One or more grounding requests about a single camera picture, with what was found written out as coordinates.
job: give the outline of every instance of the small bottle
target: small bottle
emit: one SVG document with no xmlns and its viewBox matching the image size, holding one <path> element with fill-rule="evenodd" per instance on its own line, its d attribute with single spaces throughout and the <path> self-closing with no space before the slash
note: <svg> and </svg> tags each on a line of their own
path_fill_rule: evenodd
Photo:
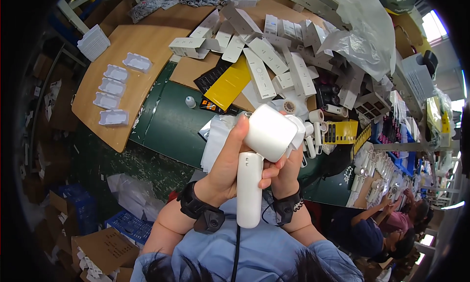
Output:
<svg viewBox="0 0 470 282">
<path fill-rule="evenodd" d="M 191 109 L 194 109 L 196 107 L 196 101 L 193 97 L 186 97 L 185 103 Z"/>
</svg>

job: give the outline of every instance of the wall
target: wall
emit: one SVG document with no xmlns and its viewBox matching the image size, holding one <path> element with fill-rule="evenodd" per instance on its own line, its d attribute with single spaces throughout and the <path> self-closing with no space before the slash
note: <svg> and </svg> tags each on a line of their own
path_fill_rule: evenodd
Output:
<svg viewBox="0 0 470 282">
<path fill-rule="evenodd" d="M 455 101 L 464 98 L 459 59 L 449 39 L 432 47 L 438 57 L 436 81 L 438 88 Z"/>
</svg>

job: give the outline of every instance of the white plastic tray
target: white plastic tray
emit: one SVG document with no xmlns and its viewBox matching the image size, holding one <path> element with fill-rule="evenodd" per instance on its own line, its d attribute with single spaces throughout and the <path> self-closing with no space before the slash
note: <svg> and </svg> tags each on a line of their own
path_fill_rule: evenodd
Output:
<svg viewBox="0 0 470 282">
<path fill-rule="evenodd" d="M 101 85 L 98 86 L 98 89 L 111 95 L 122 97 L 126 91 L 126 85 L 114 79 L 103 78 Z"/>
<path fill-rule="evenodd" d="M 144 72 L 145 74 L 147 74 L 149 69 L 152 68 L 152 62 L 150 62 L 149 58 L 137 54 L 127 53 L 126 60 L 123 60 L 122 62 L 127 67 Z"/>
<path fill-rule="evenodd" d="M 106 110 L 100 112 L 101 119 L 98 122 L 104 126 L 126 126 L 129 124 L 129 112 L 125 110 Z"/>
<path fill-rule="evenodd" d="M 126 69 L 116 65 L 108 65 L 108 69 L 105 73 L 103 73 L 103 75 L 122 83 L 126 83 L 127 79 L 129 79 L 129 72 Z"/>
<path fill-rule="evenodd" d="M 119 108 L 120 97 L 115 97 L 104 92 L 96 92 L 96 99 L 93 101 L 95 105 L 107 110 L 115 110 Z"/>
</svg>

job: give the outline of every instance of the person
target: person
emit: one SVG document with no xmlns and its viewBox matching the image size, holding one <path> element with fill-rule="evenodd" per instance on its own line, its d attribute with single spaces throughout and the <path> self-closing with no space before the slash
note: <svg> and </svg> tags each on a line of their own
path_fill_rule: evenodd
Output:
<svg viewBox="0 0 470 282">
<path fill-rule="evenodd" d="M 409 202 L 408 213 L 395 211 L 397 206 L 401 203 L 402 196 L 400 196 L 393 211 L 386 220 L 379 225 L 383 233 L 388 234 L 397 230 L 407 232 L 409 228 L 413 228 L 416 224 L 425 219 L 429 210 L 429 203 L 424 199 L 420 199 L 416 202 L 413 192 L 408 188 L 405 189 L 403 194 L 407 197 L 407 201 Z"/>
<path fill-rule="evenodd" d="M 363 281 L 351 259 L 315 229 L 304 206 L 281 227 L 263 220 L 252 229 L 237 227 L 238 154 L 249 150 L 243 144 L 248 128 L 247 117 L 241 115 L 211 171 L 194 184 L 199 200 L 224 211 L 220 229 L 212 234 L 196 232 L 195 219 L 181 212 L 179 199 L 172 200 L 160 211 L 135 261 L 132 282 Z M 265 162 L 259 187 L 271 186 L 276 199 L 294 195 L 299 191 L 301 162 L 302 149 L 276 163 Z M 263 207 L 271 208 L 264 200 Z"/>
<path fill-rule="evenodd" d="M 374 214 L 383 209 L 375 219 Z M 341 208 L 334 215 L 328 231 L 328 238 L 339 244 L 352 254 L 373 260 L 383 260 L 391 256 L 400 259 L 406 256 L 412 246 L 409 238 L 414 238 L 413 229 L 403 232 L 397 230 L 385 238 L 378 224 L 391 213 L 394 204 L 389 194 L 382 197 L 381 202 L 366 210 L 360 211 L 351 208 Z"/>
</svg>

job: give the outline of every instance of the yellow label sheet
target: yellow label sheet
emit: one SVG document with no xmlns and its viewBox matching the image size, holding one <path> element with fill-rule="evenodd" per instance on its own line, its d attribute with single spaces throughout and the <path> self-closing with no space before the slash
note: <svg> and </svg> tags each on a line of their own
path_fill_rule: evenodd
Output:
<svg viewBox="0 0 470 282">
<path fill-rule="evenodd" d="M 250 80 L 246 58 L 242 55 L 217 79 L 204 96 L 226 111 Z"/>
</svg>

